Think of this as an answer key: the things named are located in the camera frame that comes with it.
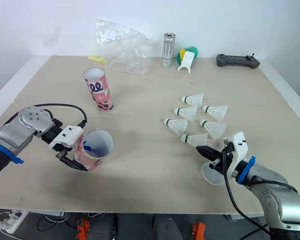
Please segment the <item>table edge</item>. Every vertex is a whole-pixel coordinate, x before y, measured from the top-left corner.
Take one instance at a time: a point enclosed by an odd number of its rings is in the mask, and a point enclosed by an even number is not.
[[[41,69],[50,56],[33,56],[0,90],[0,116]]]
[[[266,59],[260,60],[259,68],[300,119],[300,96]]]

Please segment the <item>power strip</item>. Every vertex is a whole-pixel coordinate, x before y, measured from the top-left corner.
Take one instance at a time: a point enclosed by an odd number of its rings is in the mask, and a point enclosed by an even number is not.
[[[14,234],[20,224],[24,221],[28,213],[28,211],[24,210],[12,210],[11,213],[9,213],[10,218],[5,218],[0,222],[0,228],[2,230],[6,230],[6,232],[9,234]]]

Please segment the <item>yellow object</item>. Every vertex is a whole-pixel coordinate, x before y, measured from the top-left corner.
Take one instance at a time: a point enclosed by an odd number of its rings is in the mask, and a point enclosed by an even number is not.
[[[98,62],[98,63],[102,63],[105,64],[107,62],[107,60],[105,60],[103,57],[101,56],[88,56],[89,60]]]
[[[185,53],[186,53],[186,49],[185,49],[185,48],[182,48],[182,49],[180,50],[180,59],[181,59],[181,61],[184,59]]]

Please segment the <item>plastic bag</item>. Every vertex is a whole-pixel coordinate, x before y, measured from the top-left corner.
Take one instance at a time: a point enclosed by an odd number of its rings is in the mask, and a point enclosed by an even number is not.
[[[141,75],[151,65],[149,55],[155,42],[143,33],[115,22],[98,19],[96,22],[97,55],[106,60],[107,68]]]

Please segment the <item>pink paper cup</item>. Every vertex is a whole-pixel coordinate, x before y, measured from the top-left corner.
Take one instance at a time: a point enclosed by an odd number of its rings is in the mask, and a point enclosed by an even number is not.
[[[74,151],[74,159],[89,171],[95,170],[113,151],[114,141],[109,133],[96,129],[83,137]]]
[[[89,68],[83,72],[83,78],[88,86],[92,99],[99,111],[107,112],[113,108],[105,71],[101,68]]]

